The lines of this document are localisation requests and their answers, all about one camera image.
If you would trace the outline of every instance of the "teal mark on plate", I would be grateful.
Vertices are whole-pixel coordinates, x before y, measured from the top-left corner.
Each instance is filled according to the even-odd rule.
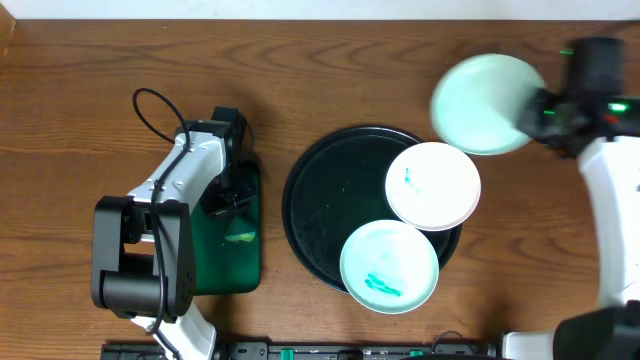
[[[367,278],[364,280],[364,283],[367,284],[367,286],[373,290],[378,290],[385,294],[395,295],[397,297],[402,296],[402,291],[396,290],[394,288],[387,286],[387,284],[385,284],[384,281],[380,280],[377,276],[373,274],[367,275]]]

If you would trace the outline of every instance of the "green light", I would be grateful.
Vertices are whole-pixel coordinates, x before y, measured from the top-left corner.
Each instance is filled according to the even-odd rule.
[[[611,104],[609,104],[609,109],[611,111],[615,111],[615,112],[625,112],[625,111],[627,111],[628,108],[629,108],[629,106],[627,104],[621,104],[621,103],[611,103]]]

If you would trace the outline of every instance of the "round black tray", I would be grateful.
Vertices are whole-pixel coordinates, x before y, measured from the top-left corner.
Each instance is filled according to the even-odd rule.
[[[399,220],[387,203],[385,177],[396,156],[420,142],[400,130],[361,126],[326,136],[298,159],[284,188],[282,222],[298,260],[318,279],[347,292],[340,276],[342,247],[366,223]],[[440,269],[453,255],[461,229],[423,231]]]

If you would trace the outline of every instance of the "green plate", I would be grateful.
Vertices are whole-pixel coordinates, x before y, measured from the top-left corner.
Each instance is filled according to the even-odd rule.
[[[242,171],[251,172],[258,188],[246,214],[256,225],[256,236],[251,242],[226,240],[232,219],[211,219],[196,205],[191,213],[196,295],[246,293],[260,284],[260,172],[255,165],[243,166]]]

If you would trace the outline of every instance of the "black plate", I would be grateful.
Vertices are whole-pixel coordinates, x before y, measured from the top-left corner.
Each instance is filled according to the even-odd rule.
[[[327,285],[347,292],[340,276],[340,252],[360,226],[399,220],[389,207],[387,170],[403,150],[422,142],[395,129],[354,127],[326,136],[294,165],[284,189],[282,222],[298,260]],[[442,269],[458,245],[462,225],[423,231]]]

